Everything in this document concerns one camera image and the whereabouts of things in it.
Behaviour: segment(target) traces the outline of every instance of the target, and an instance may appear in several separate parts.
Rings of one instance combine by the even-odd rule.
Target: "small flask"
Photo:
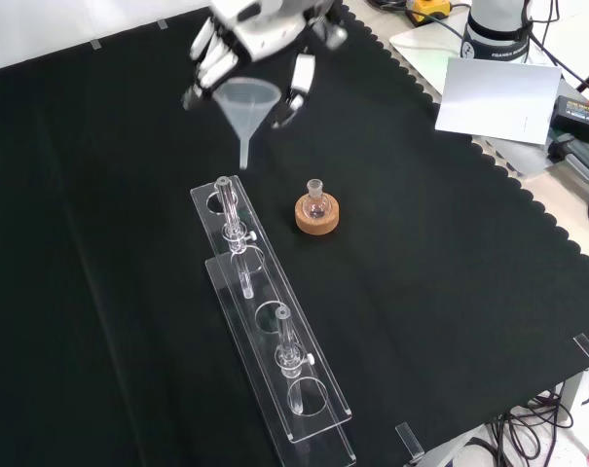
[[[320,219],[331,213],[331,201],[322,192],[322,181],[314,178],[307,182],[309,193],[303,201],[303,212],[310,219]]]
[[[328,234],[340,221],[340,205],[329,194],[322,192],[321,180],[310,180],[307,189],[309,192],[299,198],[294,209],[296,225],[306,234]]]

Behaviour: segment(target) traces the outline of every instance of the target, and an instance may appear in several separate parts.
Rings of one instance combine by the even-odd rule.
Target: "yellow device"
[[[445,19],[452,10],[450,0],[408,0],[407,8],[414,12],[422,12],[426,15],[431,15],[437,19]],[[417,27],[432,22],[426,17],[414,15],[411,12],[406,12],[407,17]]]

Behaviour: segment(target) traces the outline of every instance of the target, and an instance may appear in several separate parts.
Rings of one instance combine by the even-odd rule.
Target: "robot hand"
[[[335,0],[212,0],[212,17],[203,25],[191,50],[195,81],[184,93],[186,110],[211,98],[212,93],[244,65],[260,61],[285,48],[300,52],[292,83],[274,111],[274,127],[289,123],[310,92],[315,57],[305,44],[309,30],[328,49],[347,39]]]

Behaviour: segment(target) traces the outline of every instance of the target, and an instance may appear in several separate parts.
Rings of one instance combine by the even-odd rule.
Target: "funnel stem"
[[[248,167],[248,139],[239,141],[239,168],[245,170]]]

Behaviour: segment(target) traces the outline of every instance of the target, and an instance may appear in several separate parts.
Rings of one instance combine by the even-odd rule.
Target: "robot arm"
[[[532,0],[473,0],[460,48],[464,58],[525,61]]]
[[[532,0],[473,0],[460,55],[523,61],[528,54]],[[191,50],[193,84],[183,96],[187,110],[212,93],[243,66],[286,48],[298,48],[292,83],[274,111],[273,126],[286,125],[309,95],[315,58],[305,40],[312,31],[334,50],[347,39],[336,0],[211,0],[212,17]]]
[[[305,44],[307,31],[328,49],[337,49],[347,38],[334,1],[212,0],[212,18],[190,50],[196,71],[182,98],[184,108],[211,98],[244,65],[292,47],[299,49],[292,83],[274,114],[274,126],[286,125],[305,104],[313,82],[315,58]]]

